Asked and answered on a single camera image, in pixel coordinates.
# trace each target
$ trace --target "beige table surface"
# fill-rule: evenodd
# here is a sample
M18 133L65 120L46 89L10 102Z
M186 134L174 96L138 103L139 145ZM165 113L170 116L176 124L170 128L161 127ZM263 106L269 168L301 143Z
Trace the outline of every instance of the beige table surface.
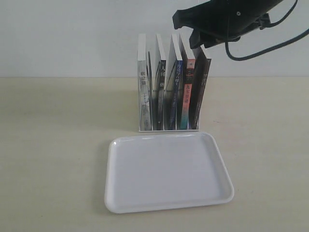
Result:
M235 188L224 205L114 215L108 145L137 135L136 79L0 79L0 232L309 231L309 78L210 78L201 130Z

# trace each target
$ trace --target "black cable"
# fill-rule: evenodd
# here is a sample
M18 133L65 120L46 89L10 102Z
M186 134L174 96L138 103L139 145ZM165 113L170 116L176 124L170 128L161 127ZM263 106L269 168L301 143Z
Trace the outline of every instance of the black cable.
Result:
M282 19L280 19L278 22L265 24L265 25L263 25L263 27L273 28L273 27L279 25L280 23L282 23L292 13L292 11L295 9L297 3L298 3L298 0L295 1L294 5L291 7L291 9L288 11L288 13L286 13L286 15Z
M285 47L287 45L290 45L292 43L295 43L301 39L303 39L305 36L309 35L309 29L306 30L305 32L301 33L300 35L288 40L288 41L285 41L283 43L280 43L278 45L275 45L275 46L272 46L272 47L269 47L265 50L262 50L260 52L257 52L257 53L254 53L252 55L249 55L249 56L245 56L245 57L234 57L230 51L229 51L229 46L228 46L228 42L229 42L229 37L228 37L228 34L229 34L229 25L230 25L230 19L228 18L227 20L227 34L226 34L226 41L225 41L225 51L226 51L226 54L227 56L232 59L232 60L235 60L235 61L244 61L244 60L248 60L248 59L252 59L252 58L255 58L255 57L258 57L258 56L261 56L265 53L268 53L268 52L272 52L274 50L277 50L279 48L282 48L282 47Z

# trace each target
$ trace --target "book spine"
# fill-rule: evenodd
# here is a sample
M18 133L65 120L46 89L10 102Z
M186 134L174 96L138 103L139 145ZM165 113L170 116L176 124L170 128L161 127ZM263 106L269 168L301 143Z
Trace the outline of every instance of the book spine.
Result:
M158 129L163 128L163 97L165 83L166 60L160 61L160 80L159 80L159 96L158 96Z
M140 129L142 131L151 131L150 97L146 61L138 62L138 71L140 83Z
M211 59L207 59L206 64L205 64L205 70L204 70L203 77L202 77L202 80L201 80L201 86L199 88L199 93L198 93L198 97L197 97L197 107L196 107L196 112L195 112L195 116L194 116L194 119L193 119L193 125L192 125L193 129L197 128L199 113L200 113L201 106L202 106L202 101L203 101L203 96L204 96L204 92L205 92L205 87L206 87L206 82L207 82L207 78L208 78L210 65L211 65Z
M181 113L180 129L187 129L188 117L189 117L189 105L192 89L192 81L194 74L194 64L195 60L188 60L187 68L184 77L184 87L183 87L183 108Z
M177 108L177 96L178 96L178 88L179 88L179 81L183 71L183 61L178 60L176 64L176 71L175 71L175 79L174 79L174 86L173 86L173 96L172 96L172 104L171 104L171 111L169 117L169 129L173 129L173 124L175 122L176 117L176 108Z

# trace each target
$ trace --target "plastic tray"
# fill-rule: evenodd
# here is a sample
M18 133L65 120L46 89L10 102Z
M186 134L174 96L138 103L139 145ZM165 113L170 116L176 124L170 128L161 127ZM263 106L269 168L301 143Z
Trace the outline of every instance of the plastic tray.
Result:
M206 206L233 197L217 144L207 133L122 137L110 144L105 205L111 212Z

